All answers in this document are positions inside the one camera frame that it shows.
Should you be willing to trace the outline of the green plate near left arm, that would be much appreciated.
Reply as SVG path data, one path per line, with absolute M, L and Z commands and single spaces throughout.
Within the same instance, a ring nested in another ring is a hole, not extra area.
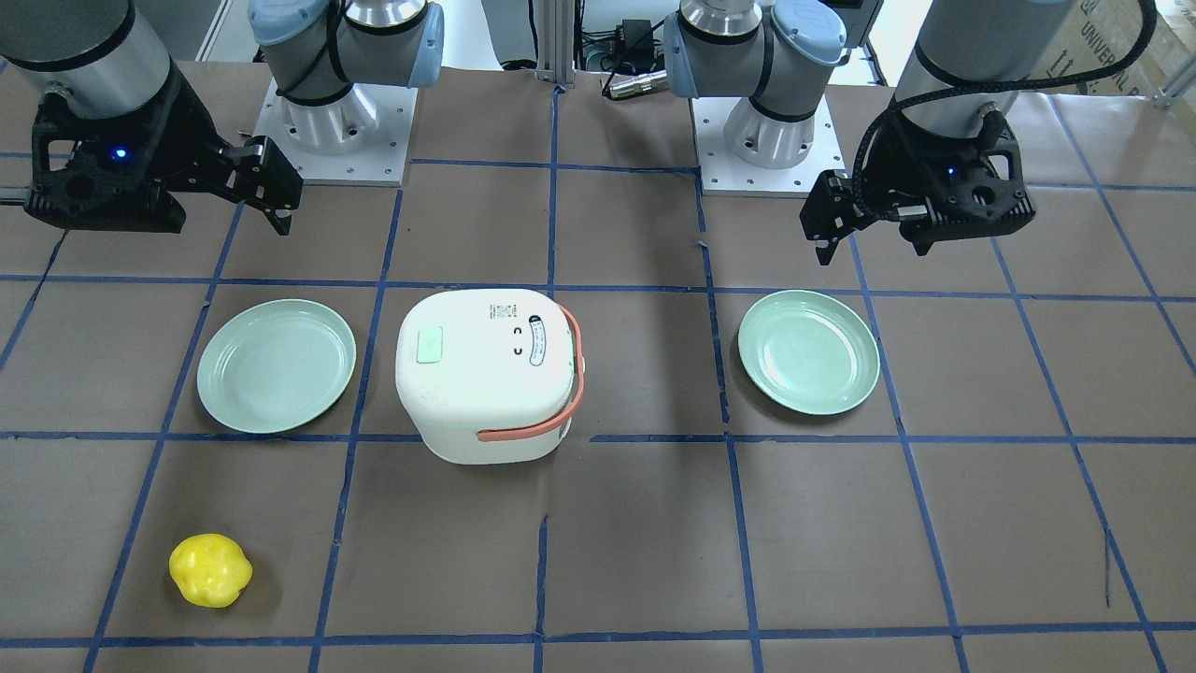
M 752 302 L 736 345 L 762 393 L 807 416 L 858 408 L 880 377 L 879 348 L 864 318 L 812 290 L 781 290 Z

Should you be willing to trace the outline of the green plate near right arm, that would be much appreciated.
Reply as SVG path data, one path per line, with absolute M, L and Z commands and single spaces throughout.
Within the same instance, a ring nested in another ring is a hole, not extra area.
M 338 312 L 279 299 L 218 329 L 201 354 L 196 391 L 206 412 L 232 430 L 288 432 L 340 399 L 355 363 L 355 335 Z

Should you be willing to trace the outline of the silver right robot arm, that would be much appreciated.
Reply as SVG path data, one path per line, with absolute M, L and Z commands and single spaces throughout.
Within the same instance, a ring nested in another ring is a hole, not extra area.
M 432 1 L 252 1 L 254 38 L 303 149 L 377 129 L 364 85 L 431 88 L 445 17 Z M 287 235 L 303 176 L 270 136 L 237 146 L 132 1 L 5 1 L 4 57 L 41 86 L 31 182 L 4 204 L 59 230 L 179 233 L 177 192 L 262 212 Z

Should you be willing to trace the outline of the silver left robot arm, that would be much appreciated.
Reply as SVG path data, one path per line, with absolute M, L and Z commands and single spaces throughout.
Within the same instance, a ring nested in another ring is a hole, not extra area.
M 1011 235 L 1035 218 L 1007 112 L 1070 1 L 935 1 L 875 130 L 849 171 L 820 171 L 799 219 L 822 265 L 840 241 L 887 221 L 915 252 Z M 663 19 L 663 63 L 682 98 L 739 99 L 732 149 L 752 165 L 803 159 L 781 134 L 810 131 L 848 25 L 820 1 L 683 1 Z

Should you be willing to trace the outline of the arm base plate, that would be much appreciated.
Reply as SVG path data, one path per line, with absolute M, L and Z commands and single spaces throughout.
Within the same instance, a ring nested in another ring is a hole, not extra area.
M 692 140 L 704 194 L 805 197 L 826 170 L 846 170 L 828 103 L 811 118 L 765 118 L 746 98 L 691 100 Z
M 254 133 L 277 143 L 306 186 L 399 188 L 419 93 L 355 84 L 340 100 L 304 108 L 271 80 Z

